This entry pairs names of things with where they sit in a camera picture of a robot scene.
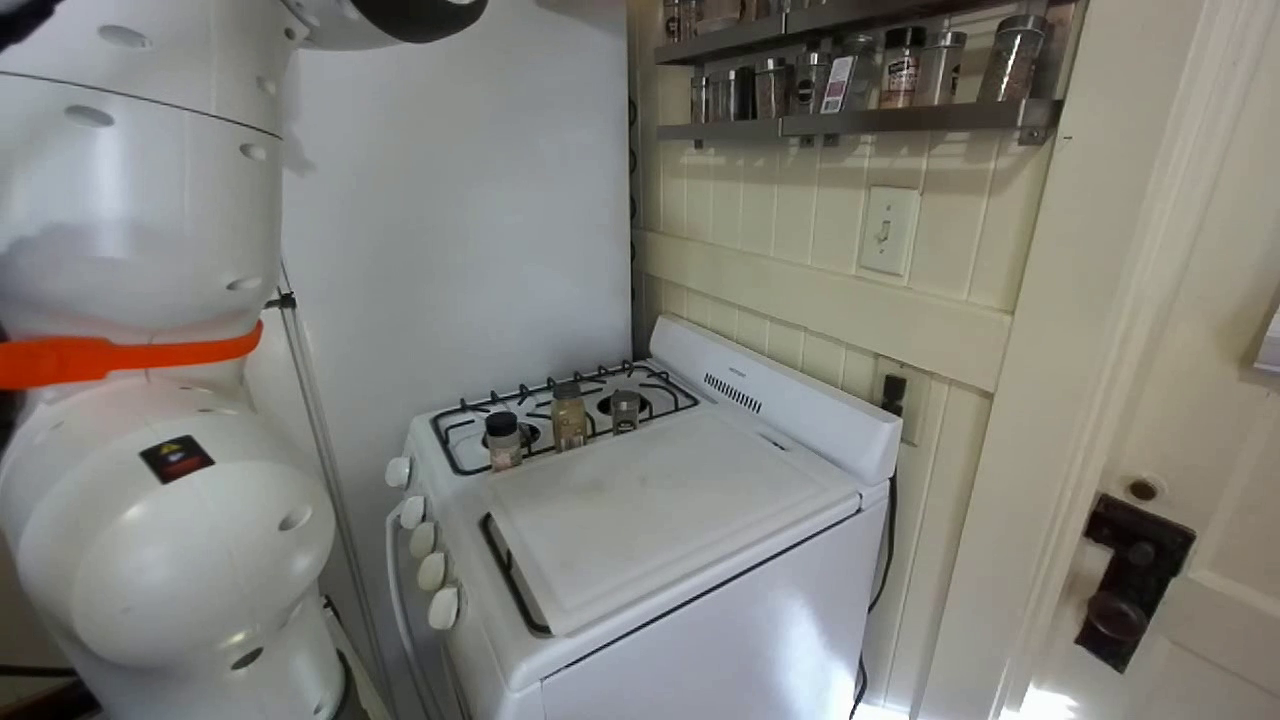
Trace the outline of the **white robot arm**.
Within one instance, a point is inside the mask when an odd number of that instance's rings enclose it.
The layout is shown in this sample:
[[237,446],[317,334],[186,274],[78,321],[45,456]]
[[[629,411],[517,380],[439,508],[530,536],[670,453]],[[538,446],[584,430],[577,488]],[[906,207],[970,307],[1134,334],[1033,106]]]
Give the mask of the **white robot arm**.
[[285,72],[486,0],[3,0],[3,541],[106,720],[333,720],[324,483],[244,389]]

